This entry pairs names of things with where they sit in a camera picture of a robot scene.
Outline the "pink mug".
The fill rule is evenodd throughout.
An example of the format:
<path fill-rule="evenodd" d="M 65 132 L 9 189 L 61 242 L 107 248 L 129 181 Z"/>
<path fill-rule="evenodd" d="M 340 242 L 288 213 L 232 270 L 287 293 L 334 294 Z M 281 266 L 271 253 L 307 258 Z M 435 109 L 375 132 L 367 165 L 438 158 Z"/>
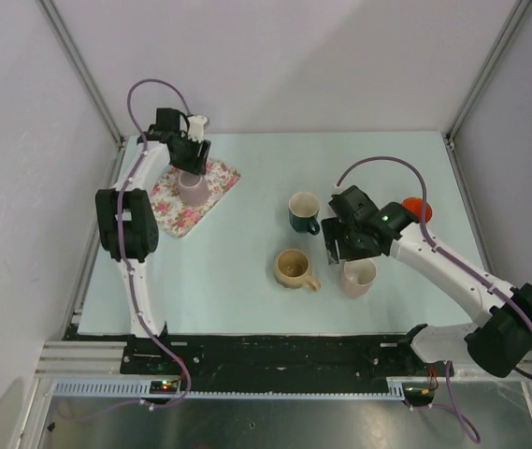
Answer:
<path fill-rule="evenodd" d="M 339 274 L 341 290 L 347 297 L 361 297 L 376 281 L 377 272 L 372 259 L 345 261 Z"/>

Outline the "cream beige mug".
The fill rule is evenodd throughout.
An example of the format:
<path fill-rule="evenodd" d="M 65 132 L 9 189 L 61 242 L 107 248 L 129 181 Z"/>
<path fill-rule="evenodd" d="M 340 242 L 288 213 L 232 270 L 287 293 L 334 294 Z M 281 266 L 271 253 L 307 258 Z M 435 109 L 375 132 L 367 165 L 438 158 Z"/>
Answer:
<path fill-rule="evenodd" d="M 309 258 L 298 249 L 281 252 L 274 263 L 274 278 L 285 288 L 307 288 L 311 292 L 321 289 L 320 281 L 312 274 Z"/>

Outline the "green mug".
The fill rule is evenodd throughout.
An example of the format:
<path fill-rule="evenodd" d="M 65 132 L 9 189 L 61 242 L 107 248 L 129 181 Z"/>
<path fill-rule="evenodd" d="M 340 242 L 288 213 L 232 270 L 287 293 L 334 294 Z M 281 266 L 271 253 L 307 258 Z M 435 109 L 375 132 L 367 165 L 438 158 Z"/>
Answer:
<path fill-rule="evenodd" d="M 321 227 L 318 222 L 320 203 L 318 198 L 309 192 L 295 193 L 288 202 L 289 223 L 297 233 L 309 233 L 316 236 Z"/>

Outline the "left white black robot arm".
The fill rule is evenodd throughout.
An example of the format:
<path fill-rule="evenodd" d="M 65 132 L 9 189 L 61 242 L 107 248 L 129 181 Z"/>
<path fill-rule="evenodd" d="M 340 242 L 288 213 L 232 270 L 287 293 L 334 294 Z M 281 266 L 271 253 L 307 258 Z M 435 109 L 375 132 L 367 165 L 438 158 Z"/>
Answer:
<path fill-rule="evenodd" d="M 159 242 L 150 193 L 166 167 L 193 181 L 207 171 L 210 142 L 204 138 L 208 117 L 171 108 L 156 110 L 155 123 L 139 136 L 131 166 L 108 189 L 95 194 L 101 246 L 121 272 L 131 315 L 130 333 L 158 337 L 164 314 L 151 299 L 148 265 Z"/>

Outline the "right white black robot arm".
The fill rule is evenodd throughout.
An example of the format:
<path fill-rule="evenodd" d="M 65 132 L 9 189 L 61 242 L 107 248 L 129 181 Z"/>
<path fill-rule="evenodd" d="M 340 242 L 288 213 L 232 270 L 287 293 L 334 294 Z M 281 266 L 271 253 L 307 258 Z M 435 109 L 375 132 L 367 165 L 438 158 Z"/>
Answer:
<path fill-rule="evenodd" d="M 358 187 L 336 188 L 322 220 L 328 261 L 337 264 L 381 255 L 414 269 L 470 318 L 455 326 L 417 325 L 398 352 L 400 368 L 421 374 L 431 363 L 474 362 L 505 378 L 532 350 L 532 285 L 515 287 L 463 260 L 397 202 L 383 208 Z"/>

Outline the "orange mug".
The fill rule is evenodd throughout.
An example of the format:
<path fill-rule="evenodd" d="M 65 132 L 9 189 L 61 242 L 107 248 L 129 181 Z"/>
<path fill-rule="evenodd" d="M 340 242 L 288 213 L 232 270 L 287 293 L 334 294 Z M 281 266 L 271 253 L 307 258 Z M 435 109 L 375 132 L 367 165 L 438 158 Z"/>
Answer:
<path fill-rule="evenodd" d="M 415 218 L 417 222 L 421 222 L 424 219 L 424 222 L 428 224 L 433 217 L 431 206 L 428 203 L 424 203 L 420 197 L 405 198 L 401 205 L 409 212 L 410 217 Z"/>

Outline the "purple mug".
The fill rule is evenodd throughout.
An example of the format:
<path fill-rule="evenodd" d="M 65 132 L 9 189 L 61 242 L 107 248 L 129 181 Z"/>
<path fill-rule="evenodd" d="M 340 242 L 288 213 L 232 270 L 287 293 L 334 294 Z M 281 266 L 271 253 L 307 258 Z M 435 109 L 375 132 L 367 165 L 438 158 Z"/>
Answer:
<path fill-rule="evenodd" d="M 191 207 L 200 207 L 209 199 L 208 183 L 204 175 L 182 171 L 177 179 L 180 200 Z"/>

